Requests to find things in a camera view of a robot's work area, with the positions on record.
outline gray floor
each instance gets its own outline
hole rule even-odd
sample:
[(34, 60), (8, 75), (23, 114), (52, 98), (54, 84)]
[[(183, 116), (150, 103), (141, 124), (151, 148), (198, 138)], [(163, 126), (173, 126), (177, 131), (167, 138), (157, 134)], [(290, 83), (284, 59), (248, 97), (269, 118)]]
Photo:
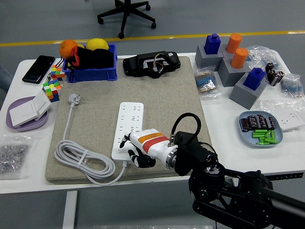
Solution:
[[(196, 52), (205, 37), (139, 40), (140, 36), (305, 30), (302, 0), (151, 0), (157, 28), (131, 16), (125, 37), (112, 41), (118, 55), (156, 51)], [(60, 41), (65, 39), (116, 38), (121, 15), (96, 15), (113, 9), (113, 0), (0, 0), (0, 44)], [(261, 45), (279, 52), (290, 72), (304, 74), (305, 34), (244, 36), (241, 46)], [(0, 63), (14, 75), (18, 64), (39, 55), (59, 57), (59, 44), (0, 45)], [(275, 191), (305, 201), (304, 179), (274, 182)], [(65, 192), (0, 196), (0, 228), (61, 228)], [(107, 187), (79, 192), (76, 228), (94, 225), (214, 225), (194, 213), (186, 182)]]

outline robotic arm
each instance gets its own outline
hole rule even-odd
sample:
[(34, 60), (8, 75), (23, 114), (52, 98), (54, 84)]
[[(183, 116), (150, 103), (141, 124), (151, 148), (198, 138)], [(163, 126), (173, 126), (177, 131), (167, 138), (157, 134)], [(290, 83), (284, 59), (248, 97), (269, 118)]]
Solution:
[[(196, 132), (174, 134), (187, 116), (197, 121)], [(155, 129), (143, 130), (125, 135), (120, 148), (126, 141), (135, 146), (136, 153), (128, 153), (137, 167), (153, 167), (157, 158), (180, 176), (192, 170), (189, 190), (194, 196), (194, 211), (231, 228), (260, 229), (272, 224), (292, 229), (305, 225), (305, 203), (274, 192), (272, 182), (259, 170), (242, 173), (225, 169), (213, 147), (198, 141), (200, 129), (200, 119), (185, 113), (175, 122), (170, 139)], [(238, 178), (238, 186), (226, 182), (225, 176)]]

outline blue bottle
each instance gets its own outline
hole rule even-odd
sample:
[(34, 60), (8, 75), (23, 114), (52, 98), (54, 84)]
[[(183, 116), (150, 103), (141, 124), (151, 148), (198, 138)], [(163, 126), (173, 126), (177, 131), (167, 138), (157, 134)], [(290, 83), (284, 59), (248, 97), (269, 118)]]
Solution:
[(220, 38), (218, 34), (213, 33), (206, 37), (206, 42), (204, 46), (205, 54), (217, 54), (220, 46)]
[(258, 88), (258, 86), (261, 84), (261, 81), (263, 80), (265, 75), (266, 73), (261, 68), (253, 68), (249, 72), (244, 82), (244, 85), (255, 91)]

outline gray cube stand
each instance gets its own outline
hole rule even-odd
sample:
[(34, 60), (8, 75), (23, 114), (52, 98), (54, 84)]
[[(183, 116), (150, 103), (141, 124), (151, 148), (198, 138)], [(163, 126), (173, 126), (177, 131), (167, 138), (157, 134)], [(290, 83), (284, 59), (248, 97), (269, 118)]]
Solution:
[(224, 58), (233, 58), (234, 54), (227, 52), (226, 48), (227, 48), (228, 44), (220, 44), (220, 50), (224, 55)]
[(246, 62), (241, 69), (232, 67), (232, 59), (223, 58), (218, 69), (218, 74), (224, 87), (233, 87), (245, 73), (250, 72), (250, 68)]
[(262, 94), (263, 90), (267, 86), (268, 82), (266, 79), (261, 81), (261, 84), (258, 88), (254, 91), (251, 88), (248, 88), (244, 85), (244, 82), (248, 76), (248, 73), (245, 73), (243, 77), (236, 83), (234, 86), (230, 99), (234, 102), (238, 103), (239, 105), (247, 108), (248, 110), (251, 109), (253, 104), (257, 101), (257, 99)]
[(215, 65), (216, 66), (215, 72), (217, 72), (223, 57), (224, 55), (220, 49), (218, 50), (217, 54), (210, 54), (210, 55), (205, 54), (204, 44), (199, 44), (197, 46), (195, 61), (198, 68), (204, 68), (207, 66)]

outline white power cord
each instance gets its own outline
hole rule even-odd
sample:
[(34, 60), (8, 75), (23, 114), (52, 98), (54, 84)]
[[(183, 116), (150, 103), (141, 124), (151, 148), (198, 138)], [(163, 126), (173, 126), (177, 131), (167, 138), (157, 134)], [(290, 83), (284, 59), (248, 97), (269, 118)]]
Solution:
[[(116, 181), (118, 181), (124, 171), (125, 168), (127, 167), (127, 161), (123, 161), (123, 168), (121, 173), (118, 175), (116, 179), (109, 183), (99, 183), (95, 181), (94, 179), (105, 179), (110, 177), (112, 174), (115, 172), (115, 164), (114, 162), (107, 156), (95, 153), (93, 151), (89, 151), (88, 149), (85, 149), (84, 147), (80, 146), (79, 144), (66, 140), (66, 134), (69, 126), (69, 122), (71, 119), (71, 114), (73, 107), (75, 105), (78, 105), (80, 103), (81, 97), (78, 94), (71, 94), (69, 97), (69, 102), (71, 103), (70, 106), (70, 111), (69, 111), (69, 116), (68, 116), (68, 121), (66, 124), (66, 128), (63, 133), (62, 140), (57, 143), (56, 145), (56, 151), (54, 152), (55, 158), (72, 167), (76, 167), (80, 169), (81, 171), (84, 172), (86, 177), (94, 184), (99, 185), (99, 186), (108, 186)], [(90, 168), (88, 165), (86, 165), (87, 159), (94, 158), (101, 160), (105, 165), (105, 169), (103, 170), (97, 170)]]

